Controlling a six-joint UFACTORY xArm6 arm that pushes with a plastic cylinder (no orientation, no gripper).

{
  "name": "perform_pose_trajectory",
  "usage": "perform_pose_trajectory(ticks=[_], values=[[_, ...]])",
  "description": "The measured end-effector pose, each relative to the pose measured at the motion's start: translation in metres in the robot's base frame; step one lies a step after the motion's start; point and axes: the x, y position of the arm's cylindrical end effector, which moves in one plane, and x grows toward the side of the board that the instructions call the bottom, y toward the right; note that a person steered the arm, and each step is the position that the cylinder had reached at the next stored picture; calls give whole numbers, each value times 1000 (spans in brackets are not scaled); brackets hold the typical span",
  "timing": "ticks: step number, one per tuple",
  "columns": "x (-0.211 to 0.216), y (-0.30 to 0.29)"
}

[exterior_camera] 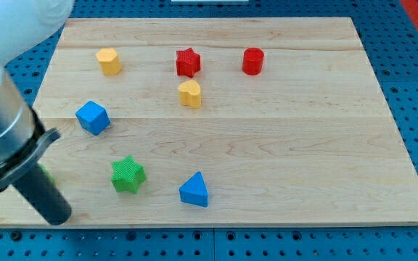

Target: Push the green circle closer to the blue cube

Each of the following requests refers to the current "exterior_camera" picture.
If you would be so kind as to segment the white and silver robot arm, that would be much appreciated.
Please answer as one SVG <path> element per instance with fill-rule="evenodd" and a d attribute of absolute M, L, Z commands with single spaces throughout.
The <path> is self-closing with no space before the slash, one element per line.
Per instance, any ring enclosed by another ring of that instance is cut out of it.
<path fill-rule="evenodd" d="M 38 161 L 60 133 L 45 129 L 5 67 L 58 31 L 73 5 L 72 0 L 0 1 L 0 192 L 14 186 L 51 225 L 66 222 L 71 207 Z"/>

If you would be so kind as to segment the grey metal tool clamp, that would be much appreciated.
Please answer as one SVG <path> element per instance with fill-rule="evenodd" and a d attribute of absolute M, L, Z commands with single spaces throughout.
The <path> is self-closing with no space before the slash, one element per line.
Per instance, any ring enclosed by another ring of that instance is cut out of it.
<path fill-rule="evenodd" d="M 21 150 L 0 163 L 0 192 L 33 168 L 49 146 L 61 137 L 57 128 L 46 130 L 33 108 L 30 108 L 30 112 L 35 123 L 34 133 Z"/>

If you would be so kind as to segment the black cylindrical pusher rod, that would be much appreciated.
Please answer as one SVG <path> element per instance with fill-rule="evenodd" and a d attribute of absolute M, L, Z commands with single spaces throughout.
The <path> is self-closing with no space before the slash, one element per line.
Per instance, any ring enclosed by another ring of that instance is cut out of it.
<path fill-rule="evenodd" d="M 71 206 L 60 191 L 44 183 L 38 163 L 12 185 L 48 224 L 61 225 L 71 216 Z"/>

